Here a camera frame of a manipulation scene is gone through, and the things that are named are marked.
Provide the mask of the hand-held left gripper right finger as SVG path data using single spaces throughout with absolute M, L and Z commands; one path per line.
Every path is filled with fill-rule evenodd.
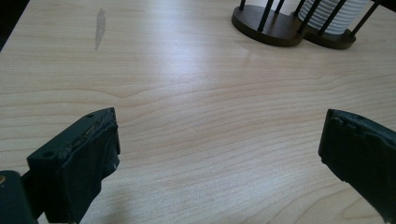
M 327 112 L 321 161 L 388 224 L 396 224 L 396 132 L 350 112 Z

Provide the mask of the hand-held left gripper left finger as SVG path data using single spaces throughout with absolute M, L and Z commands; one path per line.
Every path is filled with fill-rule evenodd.
M 117 170 L 120 140 L 115 109 L 105 108 L 73 123 L 27 161 L 27 195 L 35 217 L 79 223 L 102 180 Z

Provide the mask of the stack of white paper cups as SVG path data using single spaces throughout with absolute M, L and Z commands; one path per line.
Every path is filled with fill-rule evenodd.
M 305 19 L 315 1 L 316 0 L 304 0 L 298 13 L 298 18 L 301 21 Z M 369 0 L 346 0 L 324 33 L 329 35 L 341 35 L 361 13 L 368 1 Z M 340 2 L 341 0 L 320 0 L 316 10 L 307 23 L 308 26 L 319 31 Z

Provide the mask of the dark brown cup holder rack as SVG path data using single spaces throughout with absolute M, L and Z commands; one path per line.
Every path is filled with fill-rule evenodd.
M 241 0 L 233 11 L 232 24 L 242 34 L 272 46 L 294 47 L 305 39 L 325 48 L 348 49 L 356 41 L 357 32 L 384 0 L 369 0 L 341 35 L 325 34 L 324 31 L 345 1 L 341 0 L 319 31 L 307 23 L 320 0 L 315 1 L 303 21 L 298 18 L 298 13 L 304 0 L 300 0 L 297 8 L 289 15 L 280 12 L 285 0 L 267 0 L 264 7 L 248 5 L 246 0 Z

